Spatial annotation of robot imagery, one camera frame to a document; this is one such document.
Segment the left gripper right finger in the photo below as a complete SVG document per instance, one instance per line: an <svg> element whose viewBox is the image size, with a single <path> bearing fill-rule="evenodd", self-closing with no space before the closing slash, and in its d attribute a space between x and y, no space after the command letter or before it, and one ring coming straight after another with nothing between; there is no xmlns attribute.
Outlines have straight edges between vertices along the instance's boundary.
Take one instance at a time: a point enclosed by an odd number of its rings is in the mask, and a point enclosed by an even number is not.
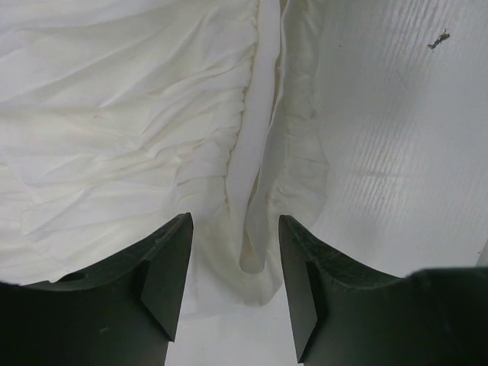
<svg viewBox="0 0 488 366"><path fill-rule="evenodd" d="M317 239L293 217L279 244L297 361L303 365L485 365L487 269L398 278Z"/></svg>

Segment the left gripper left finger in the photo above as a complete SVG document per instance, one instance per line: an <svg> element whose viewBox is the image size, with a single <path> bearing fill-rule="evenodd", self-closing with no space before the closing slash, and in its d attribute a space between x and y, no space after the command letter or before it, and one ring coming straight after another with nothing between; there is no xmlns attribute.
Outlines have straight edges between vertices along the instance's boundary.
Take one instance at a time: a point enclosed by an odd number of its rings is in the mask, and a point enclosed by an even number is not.
<svg viewBox="0 0 488 366"><path fill-rule="evenodd" d="M183 213L55 283L1 285L3 365L162 365L191 255Z"/></svg>

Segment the white skirt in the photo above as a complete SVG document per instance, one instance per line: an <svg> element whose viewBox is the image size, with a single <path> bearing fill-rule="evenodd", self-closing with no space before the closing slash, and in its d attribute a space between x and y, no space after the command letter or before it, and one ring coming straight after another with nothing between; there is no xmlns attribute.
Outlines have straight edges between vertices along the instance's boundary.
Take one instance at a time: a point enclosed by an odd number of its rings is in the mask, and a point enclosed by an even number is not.
<svg viewBox="0 0 488 366"><path fill-rule="evenodd" d="M187 314L267 304L278 218L328 172L325 1L3 1L1 280L54 282L194 220Z"/></svg>

